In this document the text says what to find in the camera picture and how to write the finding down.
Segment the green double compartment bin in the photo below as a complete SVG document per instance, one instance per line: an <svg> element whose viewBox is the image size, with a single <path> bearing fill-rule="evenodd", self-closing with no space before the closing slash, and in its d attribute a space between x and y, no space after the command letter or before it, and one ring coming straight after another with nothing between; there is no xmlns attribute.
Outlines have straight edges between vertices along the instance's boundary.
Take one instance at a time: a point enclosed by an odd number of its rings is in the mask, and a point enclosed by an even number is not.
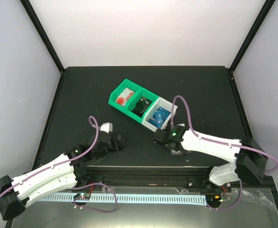
<svg viewBox="0 0 278 228"><path fill-rule="evenodd" d="M133 90L135 93L134 95L128 100L128 102L126 103L125 107L120 106L119 104L117 104L115 102L115 100L117 99L118 95L120 95L120 93L125 89L125 88L129 88L131 90ZM138 84L128 80L128 79L124 79L117 88L114 89L114 91L110 94L110 98L108 101L108 104L111 105L112 107L118 109L119 111L121 111L122 113L126 114L126 116L134 119L135 121L137 121L138 123L141 124L141 121L143 120L143 117L138 117L137 115L135 115L132 110L135 107L137 101L141 98L141 97L146 97L147 99L151 100L152 102L155 101L157 98L159 98L158 95L156 95L155 93L139 86Z"/></svg>

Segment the right circuit board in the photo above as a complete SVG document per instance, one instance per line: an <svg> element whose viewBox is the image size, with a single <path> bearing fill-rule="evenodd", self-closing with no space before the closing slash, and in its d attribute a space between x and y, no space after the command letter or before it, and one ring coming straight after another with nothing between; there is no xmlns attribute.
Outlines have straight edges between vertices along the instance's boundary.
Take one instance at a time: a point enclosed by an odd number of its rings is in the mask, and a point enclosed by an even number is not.
<svg viewBox="0 0 278 228"><path fill-rule="evenodd" d="M217 203L217 202L223 202L226 200L230 200L229 195L206 195L206 201L208 203Z"/></svg>

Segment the blue cards in bin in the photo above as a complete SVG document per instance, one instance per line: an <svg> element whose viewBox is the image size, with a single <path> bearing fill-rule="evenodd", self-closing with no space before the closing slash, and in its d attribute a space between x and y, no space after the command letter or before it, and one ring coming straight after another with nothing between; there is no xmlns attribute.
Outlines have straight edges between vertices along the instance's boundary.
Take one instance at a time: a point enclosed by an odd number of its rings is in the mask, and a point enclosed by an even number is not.
<svg viewBox="0 0 278 228"><path fill-rule="evenodd" d="M164 109L163 107L159 107L148 120L148 122L160 129L170 114L171 113L168 110Z"/></svg>

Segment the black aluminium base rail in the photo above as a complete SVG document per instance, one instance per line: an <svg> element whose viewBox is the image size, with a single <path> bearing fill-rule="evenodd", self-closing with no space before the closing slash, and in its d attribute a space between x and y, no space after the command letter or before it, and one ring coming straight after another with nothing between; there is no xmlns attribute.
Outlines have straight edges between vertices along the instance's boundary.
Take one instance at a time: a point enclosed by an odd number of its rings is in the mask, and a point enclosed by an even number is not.
<svg viewBox="0 0 278 228"><path fill-rule="evenodd" d="M87 166L89 181L113 187L175 187L191 192L211 193L238 187L236 180L218 187L207 177L206 167L105 167Z"/></svg>

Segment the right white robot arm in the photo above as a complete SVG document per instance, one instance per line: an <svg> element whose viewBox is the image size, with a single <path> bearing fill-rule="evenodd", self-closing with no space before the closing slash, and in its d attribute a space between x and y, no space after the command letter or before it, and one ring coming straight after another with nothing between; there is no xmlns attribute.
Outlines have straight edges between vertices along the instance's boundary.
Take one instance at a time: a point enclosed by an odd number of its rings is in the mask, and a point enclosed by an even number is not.
<svg viewBox="0 0 278 228"><path fill-rule="evenodd" d="M257 152L261 148L252 138L248 140L252 144L206 135L181 124L170 131L157 129L154 133L154 143L165 146L173 155L200 152L227 162L207 171L203 179L207 191L215 191L219 186L234 181L253 185L262 183L268 159Z"/></svg>

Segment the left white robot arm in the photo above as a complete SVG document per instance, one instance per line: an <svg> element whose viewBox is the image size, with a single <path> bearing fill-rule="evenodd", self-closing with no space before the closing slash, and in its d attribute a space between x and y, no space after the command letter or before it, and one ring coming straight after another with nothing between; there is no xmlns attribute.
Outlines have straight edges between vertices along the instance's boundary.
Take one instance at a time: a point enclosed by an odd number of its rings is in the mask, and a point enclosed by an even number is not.
<svg viewBox="0 0 278 228"><path fill-rule="evenodd" d="M108 153L122 151L127 138L99 131L98 136L68 149L51 162L21 176L0 178L0 214L14 219L44 196L89 184L88 163Z"/></svg>

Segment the black frame post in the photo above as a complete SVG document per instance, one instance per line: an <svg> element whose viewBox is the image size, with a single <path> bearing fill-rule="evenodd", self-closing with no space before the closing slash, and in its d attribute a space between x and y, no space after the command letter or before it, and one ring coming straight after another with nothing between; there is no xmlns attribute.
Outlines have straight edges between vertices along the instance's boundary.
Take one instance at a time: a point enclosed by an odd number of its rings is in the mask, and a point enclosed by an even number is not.
<svg viewBox="0 0 278 228"><path fill-rule="evenodd" d="M248 34L246 35L240 49L238 50L234 60L232 61L229 71L234 73L237 66L241 62L242 58L244 57L246 51L248 50L251 42L255 38L258 30L260 29L261 25L263 24L264 20L266 19L267 15L269 14L271 8L273 7L275 0L266 0L262 5L257 17L255 18Z"/></svg>
<svg viewBox="0 0 278 228"><path fill-rule="evenodd" d="M35 27L37 33L39 34L44 46L46 47L48 53L50 54L54 64L56 65L57 69L61 74L65 72L65 68L62 64L62 62L59 59L58 54L56 53L42 23L40 22L40 19L38 18L31 2L29 0L20 0L20 3L22 4L24 10L26 11L29 19L31 20L33 26Z"/></svg>

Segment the right black frame post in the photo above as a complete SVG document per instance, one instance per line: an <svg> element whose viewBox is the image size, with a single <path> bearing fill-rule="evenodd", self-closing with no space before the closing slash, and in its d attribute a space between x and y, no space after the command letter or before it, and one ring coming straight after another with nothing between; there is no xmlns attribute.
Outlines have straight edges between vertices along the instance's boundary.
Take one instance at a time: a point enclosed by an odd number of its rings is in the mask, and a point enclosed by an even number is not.
<svg viewBox="0 0 278 228"><path fill-rule="evenodd" d="M271 8L273 7L275 0L266 0L262 5L257 17L255 18L248 34L246 35L240 49L238 50L234 60L232 61L229 71L234 73L237 66L241 62L242 58L244 57L246 51L248 50L251 42L255 38L258 30L260 29L261 25L263 24L264 20L266 19L267 15L269 14Z"/></svg>

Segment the white plastic card bin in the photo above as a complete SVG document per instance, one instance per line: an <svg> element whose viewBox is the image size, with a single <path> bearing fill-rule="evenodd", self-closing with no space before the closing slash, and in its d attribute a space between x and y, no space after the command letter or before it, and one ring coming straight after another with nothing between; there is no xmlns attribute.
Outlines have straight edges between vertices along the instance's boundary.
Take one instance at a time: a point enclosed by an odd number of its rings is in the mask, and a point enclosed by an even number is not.
<svg viewBox="0 0 278 228"><path fill-rule="evenodd" d="M164 130L177 108L177 105L159 97L147 108L141 124L153 132L157 129Z"/></svg>

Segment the circuit board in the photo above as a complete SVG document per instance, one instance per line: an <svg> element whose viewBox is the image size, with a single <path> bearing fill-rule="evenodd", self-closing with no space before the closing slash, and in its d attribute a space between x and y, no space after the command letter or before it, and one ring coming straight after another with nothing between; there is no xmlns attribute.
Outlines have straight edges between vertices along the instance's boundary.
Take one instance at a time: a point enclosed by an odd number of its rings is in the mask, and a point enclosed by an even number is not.
<svg viewBox="0 0 278 228"><path fill-rule="evenodd" d="M217 203L217 202L223 202L226 200L230 200L229 195L206 195L206 201L208 203Z"/></svg>
<svg viewBox="0 0 278 228"><path fill-rule="evenodd" d="M91 197L90 193L77 193L74 196L74 200L89 200Z"/></svg>

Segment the red and white cards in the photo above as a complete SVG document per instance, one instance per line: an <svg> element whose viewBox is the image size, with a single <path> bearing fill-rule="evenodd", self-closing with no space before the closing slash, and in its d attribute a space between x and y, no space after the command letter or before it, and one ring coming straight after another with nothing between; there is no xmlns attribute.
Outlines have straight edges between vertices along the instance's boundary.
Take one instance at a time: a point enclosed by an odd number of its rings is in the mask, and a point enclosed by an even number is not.
<svg viewBox="0 0 278 228"><path fill-rule="evenodd" d="M134 91L129 89L129 88L125 88L120 95L118 95L117 99L115 100L115 102L117 104L119 104L122 107L125 107L126 103L128 102L128 100L134 95Z"/></svg>

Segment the left circuit board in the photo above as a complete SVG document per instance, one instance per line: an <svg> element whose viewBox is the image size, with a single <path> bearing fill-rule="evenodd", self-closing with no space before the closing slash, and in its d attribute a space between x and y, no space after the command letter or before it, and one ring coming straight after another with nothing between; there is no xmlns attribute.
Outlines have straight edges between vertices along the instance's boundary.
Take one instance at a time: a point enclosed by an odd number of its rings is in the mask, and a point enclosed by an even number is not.
<svg viewBox="0 0 278 228"><path fill-rule="evenodd" d="M74 200L89 200L91 197L90 193L77 193L74 196Z"/></svg>

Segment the left black frame post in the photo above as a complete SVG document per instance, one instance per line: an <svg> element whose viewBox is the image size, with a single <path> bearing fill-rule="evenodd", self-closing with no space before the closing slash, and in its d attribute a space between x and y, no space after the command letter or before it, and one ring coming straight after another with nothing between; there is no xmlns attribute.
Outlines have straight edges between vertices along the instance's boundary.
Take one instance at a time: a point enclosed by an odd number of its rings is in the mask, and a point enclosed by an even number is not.
<svg viewBox="0 0 278 228"><path fill-rule="evenodd" d="M65 72L65 68L62 64L62 62L59 59L58 54L56 53L42 23L40 22L40 19L38 18L31 2L29 0L20 0L20 3L22 4L24 10L26 11L29 19L31 20L33 26L35 27L37 33L39 34L44 46L46 47L48 53L50 54L54 64L56 65L57 69L61 74Z"/></svg>

